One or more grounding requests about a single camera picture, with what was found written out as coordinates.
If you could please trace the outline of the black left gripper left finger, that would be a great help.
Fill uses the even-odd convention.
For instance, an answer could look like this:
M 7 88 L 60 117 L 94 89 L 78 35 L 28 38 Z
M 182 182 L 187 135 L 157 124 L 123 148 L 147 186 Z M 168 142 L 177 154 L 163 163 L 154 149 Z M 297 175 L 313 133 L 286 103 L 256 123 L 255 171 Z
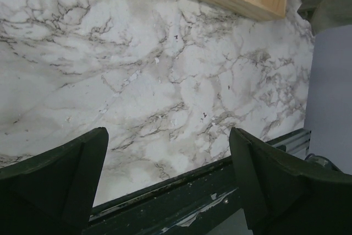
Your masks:
M 81 234 L 106 157 L 104 127 L 1 168 L 1 234 Z

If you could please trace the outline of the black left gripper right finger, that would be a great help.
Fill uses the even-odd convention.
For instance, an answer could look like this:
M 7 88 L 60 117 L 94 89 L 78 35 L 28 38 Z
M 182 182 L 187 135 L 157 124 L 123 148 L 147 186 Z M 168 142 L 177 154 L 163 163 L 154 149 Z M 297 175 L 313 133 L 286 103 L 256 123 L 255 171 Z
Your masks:
M 253 234 L 351 234 L 351 175 L 292 156 L 240 128 L 229 136 Z

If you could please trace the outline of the grey underwear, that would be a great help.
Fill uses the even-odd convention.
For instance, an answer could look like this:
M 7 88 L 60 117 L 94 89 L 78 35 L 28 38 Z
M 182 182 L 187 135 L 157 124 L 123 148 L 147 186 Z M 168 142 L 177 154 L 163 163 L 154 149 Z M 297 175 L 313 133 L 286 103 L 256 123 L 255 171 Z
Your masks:
M 351 24 L 351 0 L 301 0 L 298 14 L 315 36 L 327 29 Z

